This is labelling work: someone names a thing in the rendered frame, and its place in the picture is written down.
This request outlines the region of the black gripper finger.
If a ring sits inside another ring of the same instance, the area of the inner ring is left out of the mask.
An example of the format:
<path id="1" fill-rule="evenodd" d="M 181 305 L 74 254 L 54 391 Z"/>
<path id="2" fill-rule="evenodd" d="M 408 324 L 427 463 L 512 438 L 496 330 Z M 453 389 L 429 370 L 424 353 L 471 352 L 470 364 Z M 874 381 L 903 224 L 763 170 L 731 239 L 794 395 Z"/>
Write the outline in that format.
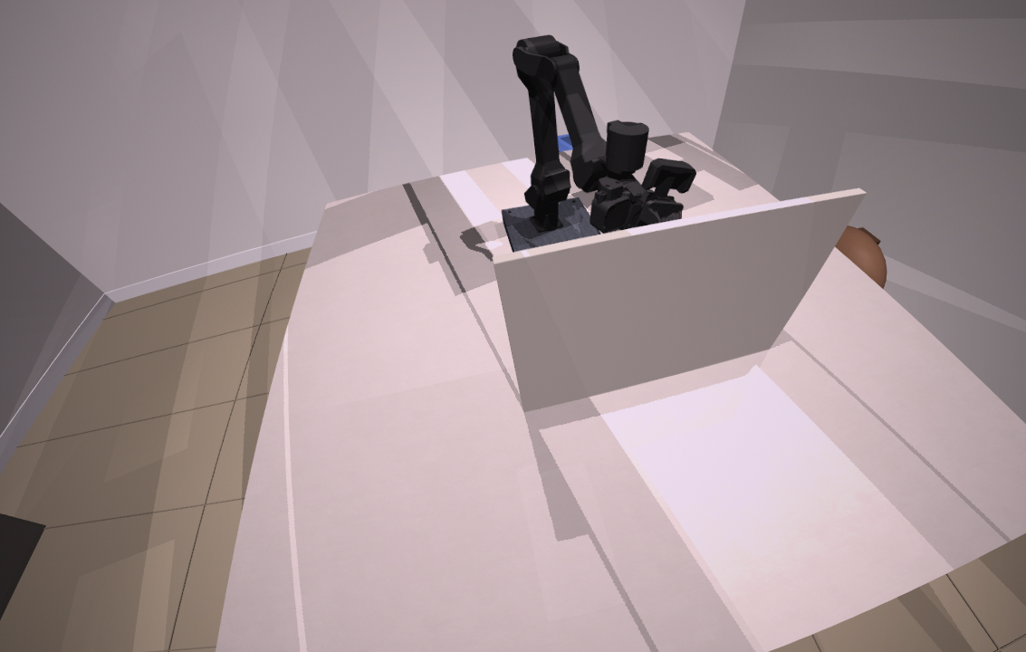
<path id="1" fill-rule="evenodd" d="M 642 209 L 640 220 L 647 225 L 682 219 L 683 204 L 677 202 L 647 201 Z"/>

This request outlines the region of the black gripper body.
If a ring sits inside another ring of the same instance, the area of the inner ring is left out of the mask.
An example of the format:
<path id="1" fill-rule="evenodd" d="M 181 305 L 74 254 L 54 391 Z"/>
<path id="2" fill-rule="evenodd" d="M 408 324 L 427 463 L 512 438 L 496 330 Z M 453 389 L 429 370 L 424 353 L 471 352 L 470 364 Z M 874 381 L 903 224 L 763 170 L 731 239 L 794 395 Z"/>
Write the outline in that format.
<path id="1" fill-rule="evenodd" d="M 621 230 L 633 225 L 638 228 L 647 225 L 644 220 L 640 220 L 642 209 L 647 201 L 675 202 L 673 197 L 669 197 L 669 189 L 684 194 L 689 191 L 692 180 L 695 180 L 694 167 L 684 161 L 671 159 L 653 159 L 644 178 L 644 183 L 629 182 L 625 186 L 635 188 L 642 194 L 641 198 L 631 201 L 631 209 L 628 212 L 625 223 Z M 650 188 L 654 188 L 653 191 Z"/>

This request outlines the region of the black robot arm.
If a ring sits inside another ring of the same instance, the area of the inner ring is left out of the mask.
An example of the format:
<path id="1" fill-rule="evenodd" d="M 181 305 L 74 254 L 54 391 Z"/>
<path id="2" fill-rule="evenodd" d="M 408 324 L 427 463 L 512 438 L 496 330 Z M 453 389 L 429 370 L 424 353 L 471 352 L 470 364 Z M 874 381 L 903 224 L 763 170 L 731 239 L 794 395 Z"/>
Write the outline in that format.
<path id="1" fill-rule="evenodd" d="M 613 120 L 605 141 L 597 131 L 579 61 L 552 34 L 518 40 L 513 62 L 518 79 L 528 88 L 531 108 L 536 165 L 524 196 L 534 209 L 532 225 L 539 234 L 562 228 L 559 202 L 567 201 L 571 188 L 571 172 L 560 164 L 555 92 L 571 138 L 574 183 L 583 191 L 595 191 L 589 223 L 602 234 L 623 228 L 631 201 L 642 197 L 625 185 L 637 182 L 632 174 L 644 167 L 649 127 Z"/>

